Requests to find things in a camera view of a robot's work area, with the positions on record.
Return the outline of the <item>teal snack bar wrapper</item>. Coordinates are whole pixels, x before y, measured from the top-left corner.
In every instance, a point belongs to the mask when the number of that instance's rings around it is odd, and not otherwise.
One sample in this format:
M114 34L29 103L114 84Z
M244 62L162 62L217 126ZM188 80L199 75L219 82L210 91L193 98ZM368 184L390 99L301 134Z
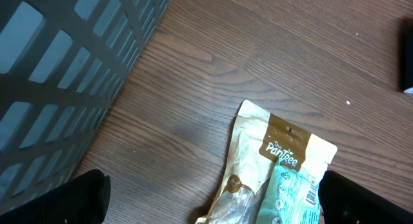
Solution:
M295 170L276 165L259 208L256 224L318 224L319 186Z

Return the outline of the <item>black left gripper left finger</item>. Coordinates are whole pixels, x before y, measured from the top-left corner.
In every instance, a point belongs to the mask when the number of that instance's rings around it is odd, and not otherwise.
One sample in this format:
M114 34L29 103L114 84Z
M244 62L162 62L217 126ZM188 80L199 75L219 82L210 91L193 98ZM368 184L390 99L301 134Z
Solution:
M110 203L110 177L93 169L1 215L1 224L98 224Z

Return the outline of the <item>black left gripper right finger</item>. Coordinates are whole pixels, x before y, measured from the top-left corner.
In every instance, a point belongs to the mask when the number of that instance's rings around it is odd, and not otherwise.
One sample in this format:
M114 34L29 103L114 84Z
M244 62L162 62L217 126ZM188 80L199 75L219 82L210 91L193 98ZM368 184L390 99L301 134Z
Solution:
M412 213L328 170L319 184L325 224L412 224Z

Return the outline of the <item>brown Pantree snack pouch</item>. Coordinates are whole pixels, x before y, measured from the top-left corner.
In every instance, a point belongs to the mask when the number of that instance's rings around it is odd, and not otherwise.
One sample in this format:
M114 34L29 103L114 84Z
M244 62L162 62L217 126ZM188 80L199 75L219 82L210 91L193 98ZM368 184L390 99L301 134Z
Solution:
M330 142L244 100L235 118L221 186L197 223L256 223L276 165L319 186L336 152Z

